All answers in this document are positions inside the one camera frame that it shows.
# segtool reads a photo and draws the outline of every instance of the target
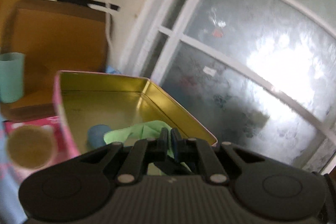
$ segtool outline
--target brown cardboard box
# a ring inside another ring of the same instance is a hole
[[[106,63],[105,13],[50,0],[20,0],[2,33],[1,53],[26,55],[25,95],[1,104],[12,121],[54,115],[53,82],[58,70],[103,71]]]

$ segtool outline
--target mint green cup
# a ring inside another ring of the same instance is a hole
[[[0,100],[13,103],[24,94],[25,55],[19,52],[0,54]]]

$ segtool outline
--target green rag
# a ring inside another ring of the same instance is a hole
[[[147,139],[147,138],[158,138],[161,133],[161,129],[165,127],[168,129],[168,156],[174,157],[173,151],[171,150],[171,140],[170,140],[170,130],[171,127],[163,121],[151,121],[144,122],[133,125],[128,128],[112,130],[105,133],[104,141],[106,144],[112,142],[122,142],[127,143],[128,138],[134,140]]]

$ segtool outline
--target white label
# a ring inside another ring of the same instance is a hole
[[[13,123],[12,124],[12,129],[16,129],[16,128],[19,128],[19,127],[24,126],[24,125],[25,125],[24,122]]]
[[[207,66],[204,67],[203,72],[205,72],[207,75],[211,75],[212,77],[214,77],[216,74],[215,69],[209,68]]]

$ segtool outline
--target metal screw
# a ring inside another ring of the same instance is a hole
[[[210,176],[210,180],[213,183],[223,183],[227,180],[227,177],[222,174],[214,174]]]
[[[134,176],[130,174],[123,174],[118,177],[118,181],[121,183],[131,183],[134,182],[135,178]]]

